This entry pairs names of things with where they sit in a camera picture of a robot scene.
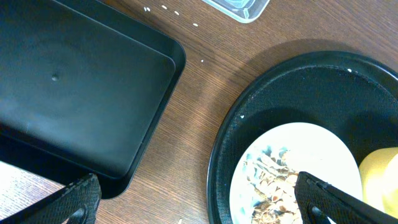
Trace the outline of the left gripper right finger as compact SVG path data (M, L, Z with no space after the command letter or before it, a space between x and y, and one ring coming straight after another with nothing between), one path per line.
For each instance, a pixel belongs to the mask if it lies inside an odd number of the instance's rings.
M304 224L397 224L397 219L309 174L300 172L295 197Z

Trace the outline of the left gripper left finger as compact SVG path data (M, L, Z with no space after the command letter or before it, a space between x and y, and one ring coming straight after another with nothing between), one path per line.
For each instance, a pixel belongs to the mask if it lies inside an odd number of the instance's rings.
M93 224L101 200L96 175L88 174L43 198L33 205L1 220L7 223Z

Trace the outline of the food scraps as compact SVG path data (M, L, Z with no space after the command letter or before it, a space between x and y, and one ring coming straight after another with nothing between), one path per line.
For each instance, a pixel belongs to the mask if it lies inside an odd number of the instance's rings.
M258 157L247 158L243 167L246 178L259 201L253 206L253 224L302 224L295 198L299 172L287 165L289 150L269 146Z

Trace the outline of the grey plate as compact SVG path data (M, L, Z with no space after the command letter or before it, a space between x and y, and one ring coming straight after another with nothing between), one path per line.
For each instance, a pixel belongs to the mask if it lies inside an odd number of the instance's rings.
M240 158L232 178L229 207L233 223L252 223L253 206L259 201L246 178L247 158L258 157L267 147L287 148L287 165L308 172L345 193L362 200L358 166L343 141L329 130L309 123L289 123L258 137Z

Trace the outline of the yellow plastic bowl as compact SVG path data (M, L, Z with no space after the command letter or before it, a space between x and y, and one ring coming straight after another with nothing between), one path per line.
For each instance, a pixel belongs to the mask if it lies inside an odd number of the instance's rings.
M397 148L378 149L359 166L363 201L397 218Z

